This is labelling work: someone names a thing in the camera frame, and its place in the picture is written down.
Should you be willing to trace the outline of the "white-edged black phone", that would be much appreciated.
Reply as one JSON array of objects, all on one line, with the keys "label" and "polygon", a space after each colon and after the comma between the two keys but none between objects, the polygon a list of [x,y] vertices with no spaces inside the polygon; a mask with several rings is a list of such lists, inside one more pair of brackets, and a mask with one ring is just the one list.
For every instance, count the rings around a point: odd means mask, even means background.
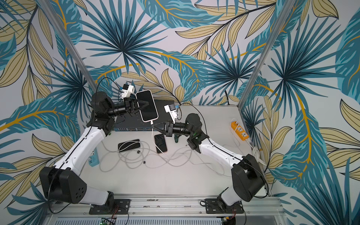
[{"label": "white-edged black phone", "polygon": [[140,115],[143,122],[153,122],[158,119],[158,111],[150,90],[139,91],[136,93],[139,103]]}]

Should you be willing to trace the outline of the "pink-edged black phone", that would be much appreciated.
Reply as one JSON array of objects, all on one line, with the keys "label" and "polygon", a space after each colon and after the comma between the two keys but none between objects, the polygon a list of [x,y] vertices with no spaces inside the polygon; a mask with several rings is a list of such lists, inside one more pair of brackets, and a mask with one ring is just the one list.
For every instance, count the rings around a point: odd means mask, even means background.
[{"label": "pink-edged black phone", "polygon": [[157,154],[162,154],[167,152],[166,140],[163,134],[155,135],[154,141],[156,145]]}]

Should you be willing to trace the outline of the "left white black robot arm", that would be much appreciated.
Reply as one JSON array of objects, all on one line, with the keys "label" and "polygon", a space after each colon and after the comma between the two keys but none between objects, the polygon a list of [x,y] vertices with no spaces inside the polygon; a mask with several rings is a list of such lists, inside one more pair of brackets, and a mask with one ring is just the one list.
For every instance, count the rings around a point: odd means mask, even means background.
[{"label": "left white black robot arm", "polygon": [[84,133],[65,156],[52,167],[44,167],[40,171],[40,181],[47,201],[112,206],[113,193],[88,186],[80,178],[80,173],[90,154],[112,131],[115,117],[138,113],[153,104],[150,91],[138,92],[136,98],[125,97],[119,104],[115,104],[103,91],[93,94],[93,112]]}]

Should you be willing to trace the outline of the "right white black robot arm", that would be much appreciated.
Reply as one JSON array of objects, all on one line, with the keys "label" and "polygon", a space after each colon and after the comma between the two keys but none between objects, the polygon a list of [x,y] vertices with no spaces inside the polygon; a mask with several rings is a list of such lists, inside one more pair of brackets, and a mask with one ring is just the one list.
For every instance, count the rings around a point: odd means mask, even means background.
[{"label": "right white black robot arm", "polygon": [[218,196],[220,205],[230,207],[240,200],[250,202],[266,184],[256,158],[251,154],[236,154],[220,146],[202,131],[202,127],[203,124],[196,113],[189,114],[184,123],[167,121],[152,124],[154,130],[167,137],[186,136],[190,149],[231,169],[232,186]]}]

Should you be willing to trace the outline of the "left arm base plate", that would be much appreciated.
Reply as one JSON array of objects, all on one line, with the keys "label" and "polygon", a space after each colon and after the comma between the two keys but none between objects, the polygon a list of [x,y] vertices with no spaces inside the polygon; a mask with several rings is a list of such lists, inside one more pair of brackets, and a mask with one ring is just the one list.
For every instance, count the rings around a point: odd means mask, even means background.
[{"label": "left arm base plate", "polygon": [[90,215],[127,215],[130,199],[114,199],[105,205],[91,205]]}]

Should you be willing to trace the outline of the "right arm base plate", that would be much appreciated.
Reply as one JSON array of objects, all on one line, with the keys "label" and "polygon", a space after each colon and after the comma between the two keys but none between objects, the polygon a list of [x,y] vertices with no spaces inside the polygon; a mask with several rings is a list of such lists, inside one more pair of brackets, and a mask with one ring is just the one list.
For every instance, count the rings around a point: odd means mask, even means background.
[{"label": "right arm base plate", "polygon": [[231,206],[226,205],[224,202],[217,198],[207,198],[200,201],[200,205],[205,207],[207,214],[243,214],[244,209],[242,202],[238,201]]}]

